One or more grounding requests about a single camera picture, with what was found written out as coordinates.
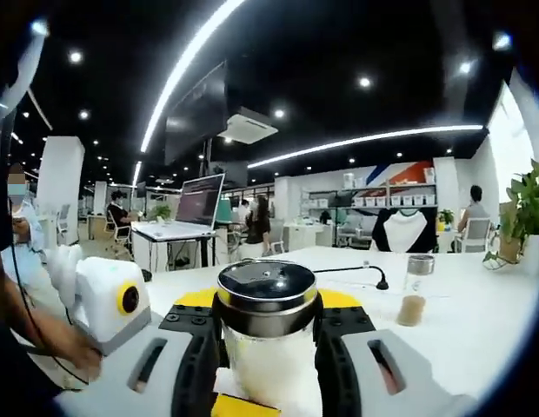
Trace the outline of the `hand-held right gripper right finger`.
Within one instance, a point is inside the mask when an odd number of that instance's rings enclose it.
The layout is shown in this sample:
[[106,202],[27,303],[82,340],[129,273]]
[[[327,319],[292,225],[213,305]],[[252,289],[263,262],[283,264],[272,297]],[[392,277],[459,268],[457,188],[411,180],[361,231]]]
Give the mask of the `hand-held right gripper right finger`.
[[451,394],[430,362],[398,335],[377,330],[362,305],[320,289],[316,370],[325,416],[469,416],[473,397]]

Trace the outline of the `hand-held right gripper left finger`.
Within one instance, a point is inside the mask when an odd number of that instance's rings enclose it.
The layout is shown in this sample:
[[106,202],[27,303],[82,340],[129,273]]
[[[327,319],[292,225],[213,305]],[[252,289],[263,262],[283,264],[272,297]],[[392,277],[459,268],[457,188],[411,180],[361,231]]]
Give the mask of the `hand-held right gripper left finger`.
[[79,392],[55,398],[62,416],[208,416],[215,404],[221,325],[216,290],[187,293],[140,330]]

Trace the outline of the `person's left hand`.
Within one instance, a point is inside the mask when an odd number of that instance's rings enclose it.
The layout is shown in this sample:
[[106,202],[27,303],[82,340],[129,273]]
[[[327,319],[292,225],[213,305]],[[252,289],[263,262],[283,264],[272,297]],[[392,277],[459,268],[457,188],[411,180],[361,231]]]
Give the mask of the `person's left hand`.
[[71,363],[84,372],[88,381],[100,376],[103,355],[84,336],[75,336],[71,340],[69,354]]

